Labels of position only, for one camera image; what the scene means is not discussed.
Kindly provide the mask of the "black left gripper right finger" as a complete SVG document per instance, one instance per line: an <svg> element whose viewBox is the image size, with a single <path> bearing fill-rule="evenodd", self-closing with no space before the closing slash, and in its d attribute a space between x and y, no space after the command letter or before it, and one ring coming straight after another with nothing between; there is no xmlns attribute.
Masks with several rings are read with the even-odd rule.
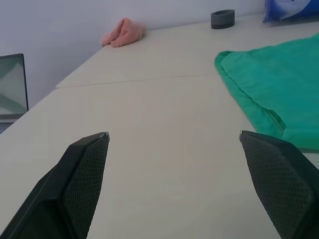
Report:
<svg viewBox="0 0 319 239"><path fill-rule="evenodd" d="M281 239L319 239L319 170L291 143L241 131L251 179Z"/></svg>

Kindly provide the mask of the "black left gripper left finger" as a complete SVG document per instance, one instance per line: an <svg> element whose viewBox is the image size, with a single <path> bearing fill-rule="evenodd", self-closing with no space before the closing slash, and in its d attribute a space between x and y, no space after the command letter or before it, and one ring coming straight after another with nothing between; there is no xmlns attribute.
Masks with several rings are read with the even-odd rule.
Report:
<svg viewBox="0 0 319 239"><path fill-rule="evenodd" d="M35 185L0 239L86 239L102 188L110 136L69 145Z"/></svg>

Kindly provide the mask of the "dark grey tape roll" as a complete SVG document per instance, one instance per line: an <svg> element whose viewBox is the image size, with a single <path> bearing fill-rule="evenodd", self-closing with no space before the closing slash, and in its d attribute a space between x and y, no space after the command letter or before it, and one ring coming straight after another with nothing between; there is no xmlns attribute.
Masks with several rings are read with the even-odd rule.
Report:
<svg viewBox="0 0 319 239"><path fill-rule="evenodd" d="M235 10L225 9L213 12L210 16L212 29L226 29L235 25Z"/></svg>

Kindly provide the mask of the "blue plastic bag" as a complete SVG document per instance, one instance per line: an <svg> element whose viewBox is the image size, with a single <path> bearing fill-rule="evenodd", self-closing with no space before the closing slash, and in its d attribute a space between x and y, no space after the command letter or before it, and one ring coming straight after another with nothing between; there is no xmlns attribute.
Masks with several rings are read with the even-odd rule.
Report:
<svg viewBox="0 0 319 239"><path fill-rule="evenodd" d="M319 0L265 0L263 22L319 16Z"/></svg>

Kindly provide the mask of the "pink crumpled cloth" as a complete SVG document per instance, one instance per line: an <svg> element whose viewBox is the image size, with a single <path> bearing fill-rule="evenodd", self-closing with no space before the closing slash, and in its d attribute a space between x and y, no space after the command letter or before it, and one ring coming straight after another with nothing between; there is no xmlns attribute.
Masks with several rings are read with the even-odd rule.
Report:
<svg viewBox="0 0 319 239"><path fill-rule="evenodd" d="M142 39L146 29L142 23L123 18L110 33L101 39L101 46L121 47L132 44Z"/></svg>

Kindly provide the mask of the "green cloth garment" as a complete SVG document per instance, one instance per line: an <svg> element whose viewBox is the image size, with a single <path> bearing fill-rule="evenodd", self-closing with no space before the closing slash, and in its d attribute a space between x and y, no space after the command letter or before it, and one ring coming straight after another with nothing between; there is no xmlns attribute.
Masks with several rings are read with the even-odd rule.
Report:
<svg viewBox="0 0 319 239"><path fill-rule="evenodd" d="M275 46L223 51L215 67L256 132L319 150L319 33Z"/></svg>

